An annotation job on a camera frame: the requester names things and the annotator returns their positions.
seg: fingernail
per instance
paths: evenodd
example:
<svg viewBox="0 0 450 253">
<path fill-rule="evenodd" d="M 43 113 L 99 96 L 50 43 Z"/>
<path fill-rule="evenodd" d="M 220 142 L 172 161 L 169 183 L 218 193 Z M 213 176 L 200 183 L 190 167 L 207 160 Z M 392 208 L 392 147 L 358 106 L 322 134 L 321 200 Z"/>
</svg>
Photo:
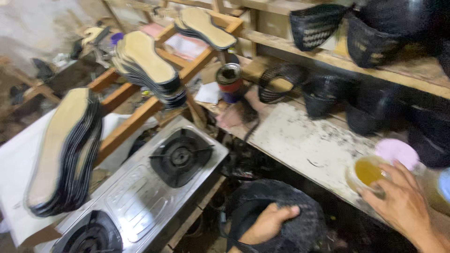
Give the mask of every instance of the fingernail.
<svg viewBox="0 0 450 253">
<path fill-rule="evenodd" d="M 298 206 L 293 206 L 291 207 L 291 211 L 295 214 L 299 214 L 300 213 L 300 207 Z"/>
</svg>

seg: pink lid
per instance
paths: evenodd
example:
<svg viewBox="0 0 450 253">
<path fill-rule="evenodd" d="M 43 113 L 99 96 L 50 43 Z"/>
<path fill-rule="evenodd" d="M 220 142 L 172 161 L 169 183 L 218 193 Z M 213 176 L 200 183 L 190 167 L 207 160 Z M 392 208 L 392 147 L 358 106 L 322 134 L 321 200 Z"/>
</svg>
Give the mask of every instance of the pink lid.
<svg viewBox="0 0 450 253">
<path fill-rule="evenodd" d="M 383 139 L 375 146 L 375 155 L 382 157 L 386 161 L 399 160 L 408 170 L 414 170 L 414 166 L 419 163 L 417 152 L 408 144 L 397 139 Z"/>
</svg>

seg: gas stove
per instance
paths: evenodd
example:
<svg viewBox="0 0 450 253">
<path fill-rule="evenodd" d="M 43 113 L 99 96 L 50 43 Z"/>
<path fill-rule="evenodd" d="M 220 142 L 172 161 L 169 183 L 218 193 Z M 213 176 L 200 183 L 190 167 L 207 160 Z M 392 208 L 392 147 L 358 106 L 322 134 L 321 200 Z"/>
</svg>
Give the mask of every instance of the gas stove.
<svg viewBox="0 0 450 253">
<path fill-rule="evenodd" d="M 123 163 L 36 252 L 137 253 L 148 246 L 228 154 L 178 116 Z"/>
</svg>

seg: dirty workbench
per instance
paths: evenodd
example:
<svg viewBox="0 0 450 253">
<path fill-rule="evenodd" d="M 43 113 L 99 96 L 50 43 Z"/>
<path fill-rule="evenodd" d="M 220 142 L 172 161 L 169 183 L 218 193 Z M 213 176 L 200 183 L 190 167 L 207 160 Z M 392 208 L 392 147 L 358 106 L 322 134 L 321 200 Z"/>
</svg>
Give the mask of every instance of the dirty workbench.
<svg viewBox="0 0 450 253">
<path fill-rule="evenodd" d="M 249 64 L 254 62 L 241 59 L 244 77 L 248 80 L 251 77 L 245 65 Z M 256 86 L 250 88 L 253 92 L 256 89 Z M 222 100 L 217 105 L 197 103 L 215 115 L 221 115 L 230 107 Z M 248 139 L 250 145 L 381 220 L 345 181 L 346 168 L 352 167 L 358 158 L 372 154 L 380 136 L 364 138 L 354 134 L 348 130 L 344 114 L 312 121 L 301 98 L 267 105 L 258 114 L 261 123 Z M 224 127 L 224 130 L 243 139 L 249 127 L 241 124 Z"/>
</svg>

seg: white board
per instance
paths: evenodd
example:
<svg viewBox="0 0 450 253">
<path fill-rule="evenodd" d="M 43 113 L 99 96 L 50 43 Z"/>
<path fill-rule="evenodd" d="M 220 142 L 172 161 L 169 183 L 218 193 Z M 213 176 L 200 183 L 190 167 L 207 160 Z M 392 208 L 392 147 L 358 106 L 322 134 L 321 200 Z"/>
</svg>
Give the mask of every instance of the white board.
<svg viewBox="0 0 450 253">
<path fill-rule="evenodd" d="M 373 209 L 347 185 L 345 170 L 373 154 L 375 142 L 280 103 L 249 142 L 371 216 Z"/>
</svg>

